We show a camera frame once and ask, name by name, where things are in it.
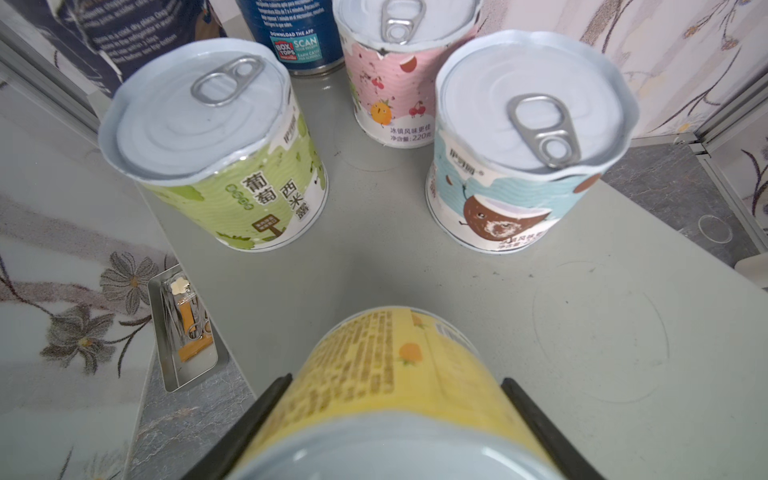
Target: green can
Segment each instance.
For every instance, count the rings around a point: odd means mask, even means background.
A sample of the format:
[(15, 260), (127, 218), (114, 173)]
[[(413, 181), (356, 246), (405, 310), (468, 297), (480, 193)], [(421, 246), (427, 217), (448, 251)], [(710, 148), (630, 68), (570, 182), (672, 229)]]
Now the green can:
[(265, 46), (196, 41), (132, 75), (99, 131), (107, 161), (237, 250), (307, 231), (327, 176), (285, 67)]

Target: coconut illustration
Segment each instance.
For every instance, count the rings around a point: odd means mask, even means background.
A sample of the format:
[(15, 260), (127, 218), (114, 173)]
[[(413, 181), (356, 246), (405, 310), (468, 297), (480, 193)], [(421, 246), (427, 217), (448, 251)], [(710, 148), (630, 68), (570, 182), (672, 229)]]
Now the coconut illustration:
[(472, 195), (464, 203), (467, 225), (481, 238), (500, 242), (525, 232), (552, 213), (548, 208), (526, 208)]

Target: orange illustration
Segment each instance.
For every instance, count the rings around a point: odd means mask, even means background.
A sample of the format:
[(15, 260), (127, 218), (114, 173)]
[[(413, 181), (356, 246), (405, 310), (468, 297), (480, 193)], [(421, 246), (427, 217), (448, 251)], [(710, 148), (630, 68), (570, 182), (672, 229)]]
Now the orange illustration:
[(389, 100), (377, 101), (371, 107), (371, 117), (377, 124), (389, 125), (392, 121), (392, 110), (389, 108)]
[(424, 322), (422, 322), (422, 317), (416, 315), (415, 313), (411, 313), (411, 318), (413, 319), (413, 326), (417, 326), (420, 329), (424, 328)]
[(403, 365), (415, 365), (423, 360), (422, 348), (416, 343), (406, 343), (400, 347), (399, 353)]

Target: pink can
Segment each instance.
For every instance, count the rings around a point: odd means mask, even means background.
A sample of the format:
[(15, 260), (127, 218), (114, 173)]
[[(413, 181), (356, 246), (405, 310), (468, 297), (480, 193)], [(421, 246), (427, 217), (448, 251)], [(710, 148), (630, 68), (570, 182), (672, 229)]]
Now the pink can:
[(435, 139), (435, 78), (450, 54), (475, 37), (482, 0), (338, 0), (355, 118), (388, 147)]

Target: cherry illustration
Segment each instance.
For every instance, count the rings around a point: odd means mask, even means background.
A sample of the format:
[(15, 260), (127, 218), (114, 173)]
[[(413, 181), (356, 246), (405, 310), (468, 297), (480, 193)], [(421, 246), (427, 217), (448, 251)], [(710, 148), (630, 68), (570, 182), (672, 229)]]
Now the cherry illustration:
[(423, 117), (424, 112), (426, 111), (427, 109), (424, 106), (424, 102), (419, 100), (408, 110), (408, 113), (411, 114), (411, 118), (414, 118), (416, 115), (421, 115)]

